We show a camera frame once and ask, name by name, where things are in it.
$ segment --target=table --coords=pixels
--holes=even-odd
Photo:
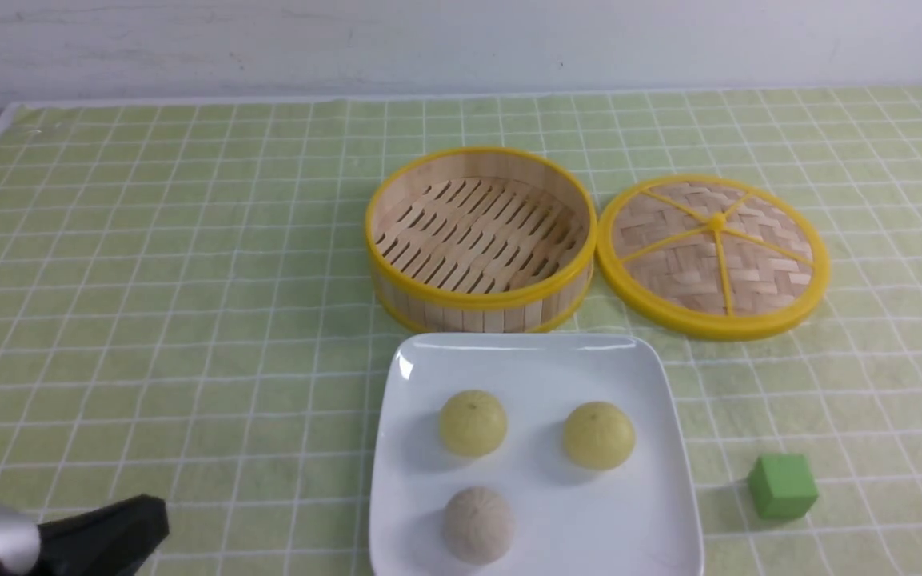
[[[672,171],[778,194],[833,258],[807,323],[750,343],[657,328],[599,280],[562,330],[632,333],[677,399],[710,576],[922,573],[922,87],[22,110],[0,137],[0,499],[56,518],[171,502],[147,574],[365,574],[386,367],[374,187],[507,145],[602,206]],[[768,524],[742,478],[808,455]]]

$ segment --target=green cube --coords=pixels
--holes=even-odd
[[[801,454],[763,454],[748,475],[748,491],[764,520],[804,517],[819,492],[808,462]]]

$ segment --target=white plate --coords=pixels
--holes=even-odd
[[[468,460],[439,441],[438,411],[488,390],[508,415],[496,452]],[[563,453],[582,402],[614,402],[637,445],[607,473]],[[487,486],[511,504],[514,546],[488,566],[456,560],[441,538],[450,497]],[[606,334],[427,334],[401,344],[386,382],[372,482],[377,574],[702,574],[702,531],[677,412],[648,344]]]

